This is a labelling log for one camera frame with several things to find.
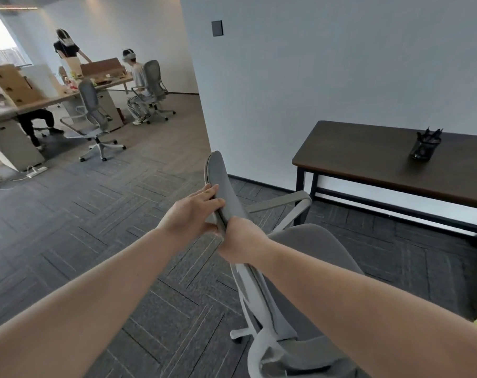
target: office chair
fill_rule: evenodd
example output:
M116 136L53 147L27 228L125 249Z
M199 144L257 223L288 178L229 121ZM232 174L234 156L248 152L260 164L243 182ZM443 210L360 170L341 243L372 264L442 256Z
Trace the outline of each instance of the office chair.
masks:
M100 153L100 158L103 162L107 160L104 156L104 148L121 148L126 150L126 146L117 144L116 140L108 140L105 142L101 142L99 136L106 134L108 129L108 123L112 121L112 118L108 116L107 113L102 114L99 109L101 109L99 102L98 102L98 95L95 87L93 86L93 82L85 78L79 84L79 94L81 95L81 99L83 100L84 106L76 107L76 110L79 112L81 109L84 112L80 115L76 116L68 116L63 117L60 119L60 122L68 127L71 132L65 132L64 136L69 139L95 139L95 144L90 146L88 152L84 155L79 157L81 162L86 160L85 156L88 155L90 152L98 149ZM79 119L85 123L89 123L85 128L77 129L73 127L71 124L65 123L64 120L66 119Z
M147 82L146 88L150 95L146 96L139 94L137 93L136 88L132 88L132 91L142 101L141 103L144 104L147 111L152 111L150 107L154 107L154 111L152 111L152 114L149 117L145 117L144 120L147 124L149 124L149 119L153 117L153 115L159 115L167 121L168 117L164 113L175 114L175 111L161 110L157 106L168 95L168 90L161 81L160 64L158 63L158 61L154 59L146 62L144 64L144 73L146 75Z
M223 157L218 151L211 153L207 160L205 182L219 184L216 196L226 200L225 207L215 213L222 232L232 216L250 220L253 212L299 202L268 236L312 257L362 274L347 250L326 229L315 224L286 229L297 216L309 209L312 200L305 191L244 207L231 186ZM282 370L282 375L276 376L355 376L355 364L261 272L246 264L231 265L231 271L248 326L232 330L230 337L238 342L244 336L254 337L248 352L248 371L252 378L271 376L264 369L272 367Z

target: black t-shirt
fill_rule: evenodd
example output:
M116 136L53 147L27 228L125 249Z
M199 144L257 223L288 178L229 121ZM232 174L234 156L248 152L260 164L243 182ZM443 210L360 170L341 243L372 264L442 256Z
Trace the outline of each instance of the black t-shirt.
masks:
M53 44L53 47L55 51L57 50L61 51L64 54L64 56L67 58L78 56L79 46L77 46L76 44L72 46L65 46L60 41L56 41Z

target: pen holder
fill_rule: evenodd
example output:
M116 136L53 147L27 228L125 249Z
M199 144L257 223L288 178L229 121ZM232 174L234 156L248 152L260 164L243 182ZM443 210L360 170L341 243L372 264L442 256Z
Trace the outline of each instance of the pen holder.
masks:
M442 139L430 139L429 141L424 141L422 139L417 139L416 144L412 147L410 151L410 157L417 160L428 161L433 156L437 146L442 142Z

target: gray carpet tile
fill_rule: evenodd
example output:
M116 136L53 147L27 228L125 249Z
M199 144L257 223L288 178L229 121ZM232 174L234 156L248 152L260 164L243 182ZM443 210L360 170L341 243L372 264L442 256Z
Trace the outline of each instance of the gray carpet tile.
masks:
M125 98L114 97L124 107ZM167 105L178 111L169 122L112 133L128 149L107 162L81 163L87 144L66 146L52 153L47 172L0 191L0 324L133 243L202 186L210 148L199 98L170 95ZM244 204L285 194L232 184ZM269 232L290 209L253 219ZM477 249L467 240L320 202L307 222L330 230L368 276L477 317ZM204 235L169 262L88 377L247 376L251 341L229 338L246 323L218 245Z

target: person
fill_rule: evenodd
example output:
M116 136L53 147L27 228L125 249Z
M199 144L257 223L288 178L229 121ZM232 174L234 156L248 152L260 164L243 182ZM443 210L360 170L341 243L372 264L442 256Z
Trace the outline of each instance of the person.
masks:
M144 64L137 62L137 55L131 49L123 50L123 62L128 63L132 67L132 77L134 78L136 92L148 97L150 93L146 88L147 81ZM138 96L135 95L129 98L127 104L130 112L137 117L134 125L144 123L150 116L149 110L145 107L145 104L141 103L141 99Z
M81 55L86 61L91 62L90 58L85 55L72 40L71 36L64 29L57 29L56 36L58 41L53 43L53 48L60 58L70 58L77 57L78 54Z
M42 150L42 145L39 142L39 139L35 136L34 125L32 121L34 119L43 119L46 121L46 126L48 127L48 131L50 134L63 134L63 130L59 130L58 128L54 127L54 117L51 111L45 109L38 109L34 111L30 111L25 114L20 114L16 118L17 121L20 123L21 128L23 131L29 136L32 144L38 149Z
M0 326L0 377L83 376L176 253L225 205L218 185L176 202L156 228ZM477 378L477 326L393 286L228 222L219 254L260 270L374 378Z

